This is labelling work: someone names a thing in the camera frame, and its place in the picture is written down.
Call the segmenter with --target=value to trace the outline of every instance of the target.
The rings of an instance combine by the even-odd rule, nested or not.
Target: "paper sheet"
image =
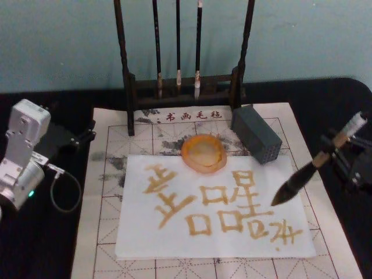
[[[315,256],[300,197],[270,206],[292,172],[287,156],[265,166],[252,157],[229,157],[222,170],[206,176],[179,156],[130,155],[116,256]]]

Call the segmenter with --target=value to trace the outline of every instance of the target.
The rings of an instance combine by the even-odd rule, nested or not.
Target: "hanging brush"
[[[200,47],[202,35],[202,12],[203,2],[202,0],[198,0],[198,19],[196,24],[195,99],[198,99],[200,94]]]
[[[181,90],[181,30],[180,30],[180,0],[176,1],[177,27],[177,89]]]
[[[331,158],[331,154],[341,147],[367,123],[368,113],[359,112],[345,125],[345,127],[332,139],[333,146],[320,151],[315,158],[300,170],[294,173],[275,194],[271,206],[288,202],[309,182],[314,173]]]
[[[159,36],[159,19],[158,19],[158,2],[157,0],[152,0],[152,9],[153,9],[153,25],[155,28],[155,44],[156,44],[156,68],[158,71],[158,93],[159,98],[162,97],[162,64],[160,61],[160,36]]]

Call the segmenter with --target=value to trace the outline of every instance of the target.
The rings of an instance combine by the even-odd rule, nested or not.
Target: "teal wall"
[[[176,4],[158,0],[162,72],[176,75]],[[246,0],[204,0],[201,73],[237,64]],[[156,78],[152,1],[122,0],[130,70]],[[194,76],[196,0],[181,0],[181,66]],[[0,92],[123,86],[111,0],[0,3]],[[371,0],[256,0],[245,81],[349,76],[372,89]]]

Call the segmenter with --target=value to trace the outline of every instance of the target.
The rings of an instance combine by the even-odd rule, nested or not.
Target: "cable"
[[[52,204],[53,206],[55,207],[55,209],[57,209],[58,211],[62,212],[62,213],[71,213],[73,212],[80,204],[81,202],[81,196],[82,196],[82,191],[81,191],[81,185],[79,183],[79,181],[75,178],[75,176],[73,176],[72,174],[70,174],[68,171],[65,171],[65,170],[62,170],[52,164],[48,164],[48,167],[54,171],[56,171],[56,175],[54,176],[54,180],[52,182],[52,185],[51,185],[51,201],[52,201]],[[53,195],[53,191],[54,191],[54,186],[56,184],[56,181],[57,179],[59,178],[59,176],[61,174],[67,174],[67,176],[69,176],[74,182],[75,182],[75,185],[78,189],[78,192],[79,192],[79,197],[77,199],[77,202],[75,203],[75,205],[71,208],[71,209],[63,209],[61,207],[59,207],[56,203],[56,201],[54,200],[54,195]]]

